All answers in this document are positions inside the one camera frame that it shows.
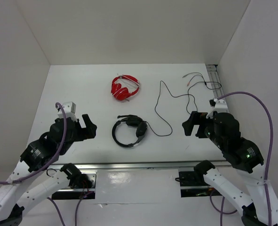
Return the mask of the black headset with microphone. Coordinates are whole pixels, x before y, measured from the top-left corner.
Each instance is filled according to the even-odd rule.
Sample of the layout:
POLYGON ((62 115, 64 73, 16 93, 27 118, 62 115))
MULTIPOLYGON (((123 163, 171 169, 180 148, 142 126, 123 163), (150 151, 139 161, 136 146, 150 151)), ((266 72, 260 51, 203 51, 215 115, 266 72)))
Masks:
POLYGON ((147 134, 147 122, 137 115, 118 115, 111 135, 115 143, 125 149, 138 145, 147 134))

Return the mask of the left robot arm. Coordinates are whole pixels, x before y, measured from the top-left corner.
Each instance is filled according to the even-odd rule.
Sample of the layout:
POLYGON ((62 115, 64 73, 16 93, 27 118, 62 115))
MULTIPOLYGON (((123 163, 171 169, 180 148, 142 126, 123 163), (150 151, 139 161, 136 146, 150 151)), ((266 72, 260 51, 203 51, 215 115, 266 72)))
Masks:
POLYGON ((92 187, 92 181, 86 174, 74 164, 67 163, 46 181, 29 189, 48 168, 48 162, 56 162, 73 143, 96 136, 97 126, 87 114, 82 118, 85 127, 72 117, 55 119, 48 132, 27 146, 16 168, 0 188, 0 226, 19 225, 23 216, 58 190, 69 187, 88 191, 92 187))

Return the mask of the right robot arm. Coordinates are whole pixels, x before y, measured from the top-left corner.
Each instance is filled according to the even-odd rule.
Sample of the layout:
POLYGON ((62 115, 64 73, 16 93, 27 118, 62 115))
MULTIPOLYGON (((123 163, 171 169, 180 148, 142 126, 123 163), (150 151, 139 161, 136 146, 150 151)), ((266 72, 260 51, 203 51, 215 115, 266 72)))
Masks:
POLYGON ((194 167, 194 181, 208 184, 226 198, 238 211, 246 226, 278 226, 278 198, 269 181, 265 180, 265 164, 257 145, 241 136, 239 122, 230 113, 193 111, 182 123, 184 133, 190 136, 197 125, 196 136, 210 139, 223 157, 244 181, 248 193, 244 193, 226 179, 208 160, 194 167))

